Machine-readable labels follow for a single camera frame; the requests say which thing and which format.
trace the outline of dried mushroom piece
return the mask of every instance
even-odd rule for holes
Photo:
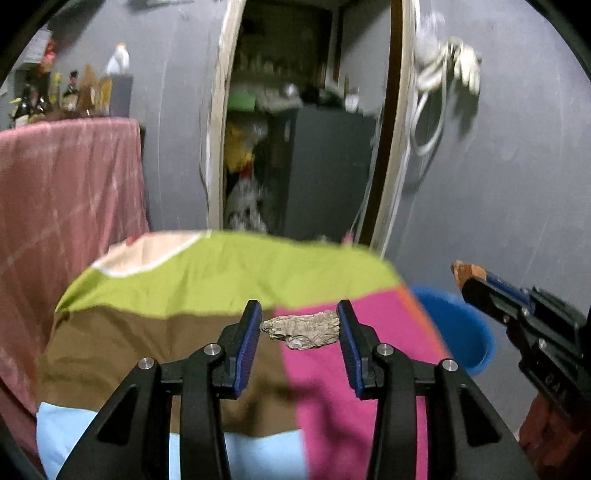
[[[339,340],[339,316],[332,310],[311,315],[285,315],[261,322],[261,331],[292,350],[308,350]]]

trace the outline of door frame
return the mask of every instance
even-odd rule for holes
[[[223,145],[232,65],[247,0],[228,0],[222,24],[219,56],[207,129],[206,177],[209,191],[207,225],[223,228]],[[389,239],[398,171],[408,148],[407,112],[411,93],[413,0],[391,0],[391,38],[384,115],[360,243],[381,252]]]

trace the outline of blue bucket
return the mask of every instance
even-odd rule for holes
[[[417,285],[411,291],[431,316],[454,359],[470,376],[482,372],[495,354],[495,337],[484,314],[444,290]]]

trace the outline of pink fabric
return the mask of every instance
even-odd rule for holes
[[[352,304],[361,323],[374,327],[382,342],[394,345],[410,358],[436,364],[449,356],[430,321],[417,321],[418,304],[409,308],[397,291],[376,293],[352,300]],[[324,305],[297,312],[277,311],[277,315],[335,308]],[[296,419],[304,435],[310,479],[365,479],[377,401],[355,397],[338,343],[303,352],[283,346],[282,354],[298,398]],[[417,480],[426,480],[427,425],[422,397],[417,398],[417,427]]]
[[[148,231],[137,122],[0,132],[0,192],[0,413],[36,452],[35,359],[57,302],[110,245]]]

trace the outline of table covered with cloth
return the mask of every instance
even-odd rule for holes
[[[54,309],[110,245],[148,231],[139,126],[42,122],[0,132],[0,153],[0,413],[35,460],[35,362]]]
[[[186,358],[236,323],[250,299],[264,318],[335,309],[414,359],[448,356],[391,266],[361,247],[237,232],[150,233],[112,248],[66,291],[38,363],[37,441],[54,479],[85,428],[139,359]],[[248,387],[221,402],[233,479],[364,479],[376,401],[349,388],[338,343],[289,350],[261,333]],[[417,479],[427,479],[424,399],[417,399]],[[170,478],[179,479],[173,402]]]

